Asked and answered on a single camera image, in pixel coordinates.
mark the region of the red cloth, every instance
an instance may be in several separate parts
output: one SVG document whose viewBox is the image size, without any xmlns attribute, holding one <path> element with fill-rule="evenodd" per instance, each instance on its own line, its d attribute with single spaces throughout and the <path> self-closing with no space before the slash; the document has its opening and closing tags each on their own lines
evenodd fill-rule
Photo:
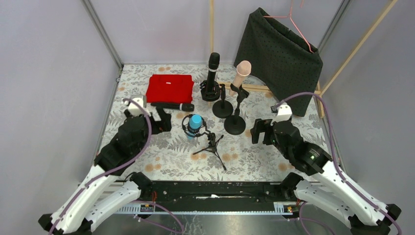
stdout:
<svg viewBox="0 0 415 235">
<path fill-rule="evenodd" d="M 145 94 L 147 102 L 190 103 L 193 84 L 191 75 L 154 74 Z"/>
</svg>

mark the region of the perforated fabric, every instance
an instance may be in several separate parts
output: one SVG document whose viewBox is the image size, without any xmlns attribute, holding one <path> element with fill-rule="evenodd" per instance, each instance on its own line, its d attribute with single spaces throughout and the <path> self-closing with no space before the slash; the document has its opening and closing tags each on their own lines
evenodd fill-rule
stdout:
<svg viewBox="0 0 415 235">
<path fill-rule="evenodd" d="M 234 66 L 248 60 L 251 74 L 261 79 L 277 99 L 282 100 L 298 92 L 314 92 L 323 62 L 318 50 L 301 36 L 289 30 L 258 8 L 251 13 L 239 45 Z M 310 96 L 288 101 L 293 114 L 303 117 L 310 103 Z"/>
</svg>

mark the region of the leaf pattern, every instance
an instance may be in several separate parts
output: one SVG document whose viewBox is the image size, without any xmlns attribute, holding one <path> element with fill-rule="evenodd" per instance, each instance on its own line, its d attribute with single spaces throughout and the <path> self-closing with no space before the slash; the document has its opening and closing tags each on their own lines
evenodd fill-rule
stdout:
<svg viewBox="0 0 415 235">
<path fill-rule="evenodd" d="M 231 82 L 235 76 L 232 65 L 220 65 L 217 80 Z M 273 118 L 270 106 L 277 100 L 270 95 L 250 92 L 241 103 L 241 117 L 246 122 L 246 130 L 239 136 L 226 133 L 224 119 L 217 118 L 212 113 L 212 105 L 202 100 L 199 84 L 206 79 L 206 65 L 125 65 L 114 103 L 109 114 L 101 147 L 110 142 L 123 123 L 125 106 L 122 99 L 135 94 L 145 94 L 148 79 L 153 74 L 190 74 L 195 85 L 193 87 L 193 104 L 196 114 L 200 114 L 207 122 L 209 130 L 216 136 L 224 135 L 218 145 L 218 152 L 228 170 L 224 171 L 216 156 L 210 152 L 197 155 L 192 153 L 207 147 L 205 136 L 188 140 L 181 128 L 182 119 L 188 113 L 177 110 L 166 110 L 172 115 L 172 130 L 153 135 L 147 150 L 129 166 L 120 179 L 124 179 L 132 171 L 142 171 L 152 180 L 199 180 L 199 181 L 282 181 L 289 172 L 299 173 L 290 167 L 289 162 L 273 146 L 251 144 L 249 129 L 257 118 Z M 254 76 L 245 79 L 246 84 L 264 85 Z M 236 96 L 226 99 L 236 107 Z M 155 112 L 154 107 L 147 110 Z M 327 151 L 322 130 L 322 123 L 317 114 L 314 101 L 310 102 L 305 117 L 293 117 L 293 124 L 300 129 L 306 141 L 313 142 Z M 313 181 L 302 173 L 307 180 Z"/>
</svg>

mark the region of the red wire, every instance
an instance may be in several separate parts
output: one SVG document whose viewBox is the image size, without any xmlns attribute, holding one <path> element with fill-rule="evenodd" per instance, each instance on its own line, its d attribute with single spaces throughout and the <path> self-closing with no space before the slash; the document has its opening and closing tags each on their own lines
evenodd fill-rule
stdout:
<svg viewBox="0 0 415 235">
<path fill-rule="evenodd" d="M 294 0 L 291 0 L 291 6 L 290 6 L 290 13 L 288 14 L 288 16 L 264 16 L 265 18 L 290 18 L 291 22 L 293 23 L 294 27 L 297 29 L 297 31 L 300 33 L 301 37 L 304 39 L 305 43 L 307 43 L 308 45 L 308 49 L 310 50 L 311 53 L 314 53 L 313 50 L 311 49 L 310 44 L 308 43 L 307 39 L 304 37 L 304 35 L 301 33 L 300 29 L 297 27 L 296 23 L 294 23 L 294 20 L 292 18 L 293 15 L 293 3 Z"/>
</svg>

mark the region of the white wall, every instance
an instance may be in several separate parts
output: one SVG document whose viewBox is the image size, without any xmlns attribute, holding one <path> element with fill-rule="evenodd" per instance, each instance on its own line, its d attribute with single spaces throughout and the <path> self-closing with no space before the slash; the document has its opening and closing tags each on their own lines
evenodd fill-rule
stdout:
<svg viewBox="0 0 415 235">
<path fill-rule="evenodd" d="M 348 10 L 348 21 L 365 22 L 366 12 L 382 8 L 370 1 L 362 9 L 358 2 Z M 402 209 L 403 234 L 413 234 L 415 218 L 414 10 L 415 1 L 399 0 L 323 96 L 348 174 Z M 347 45 L 354 29 L 338 27 L 331 46 Z M 323 61 L 338 60 L 337 53 L 325 51 Z"/>
<path fill-rule="evenodd" d="M 90 167 L 117 67 L 79 0 L 2 0 L 0 18 L 0 234 L 44 235 Z"/>
<path fill-rule="evenodd" d="M 342 0 L 295 0 L 293 19 L 315 46 Z M 93 0 L 124 63 L 205 63 L 209 48 L 209 0 Z M 248 15 L 262 7 L 287 15 L 291 0 L 216 0 L 214 50 L 233 63 Z M 289 19 L 281 22 L 296 32 Z"/>
</svg>

